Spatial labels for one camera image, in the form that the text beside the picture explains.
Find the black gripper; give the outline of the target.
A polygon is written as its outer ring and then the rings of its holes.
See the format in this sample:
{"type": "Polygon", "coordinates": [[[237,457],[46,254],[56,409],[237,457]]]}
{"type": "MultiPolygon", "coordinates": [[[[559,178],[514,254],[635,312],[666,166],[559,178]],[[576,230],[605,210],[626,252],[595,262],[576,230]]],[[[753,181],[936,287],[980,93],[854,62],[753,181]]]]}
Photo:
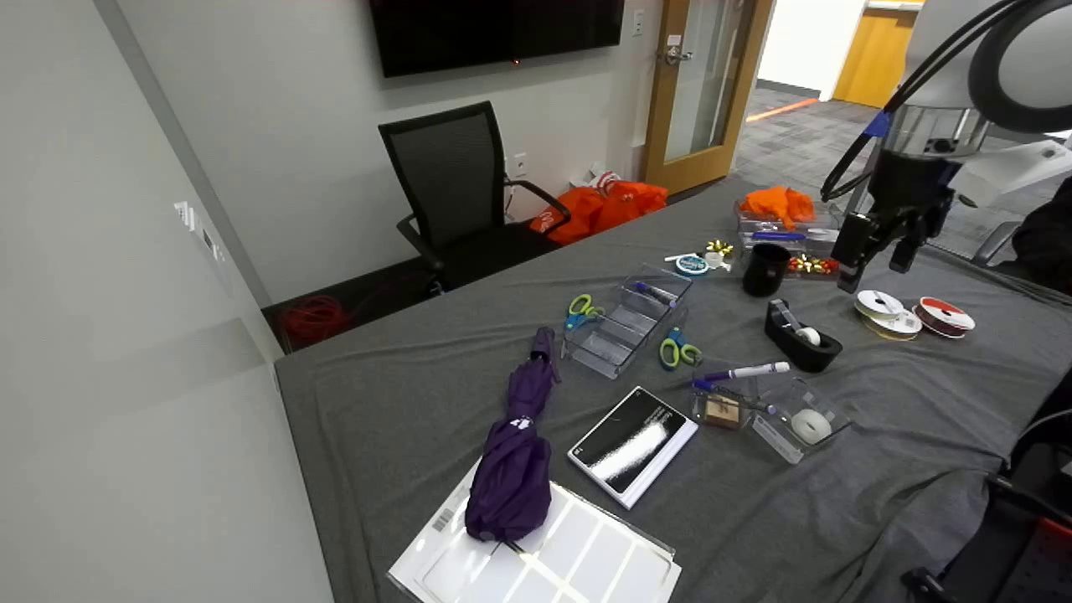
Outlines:
{"type": "Polygon", "coordinates": [[[837,287],[854,292],[868,262],[895,244],[888,268],[911,273],[914,254],[936,237],[953,208],[954,161],[908,157],[895,151],[878,154],[868,175],[871,208],[850,210],[834,240],[837,287]]]}

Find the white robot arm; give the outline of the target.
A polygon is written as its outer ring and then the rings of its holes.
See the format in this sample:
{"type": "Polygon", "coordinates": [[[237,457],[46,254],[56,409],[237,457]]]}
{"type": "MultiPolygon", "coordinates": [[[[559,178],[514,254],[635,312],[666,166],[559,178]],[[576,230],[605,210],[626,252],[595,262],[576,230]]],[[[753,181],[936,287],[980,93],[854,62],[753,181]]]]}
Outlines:
{"type": "Polygon", "coordinates": [[[843,292],[886,247],[908,273],[986,169],[988,200],[1068,175],[1067,151],[1006,169],[981,151],[991,127],[1037,148],[1072,127],[1072,0],[924,0],[908,73],[820,186],[823,200],[848,198],[832,247],[843,292]]]}

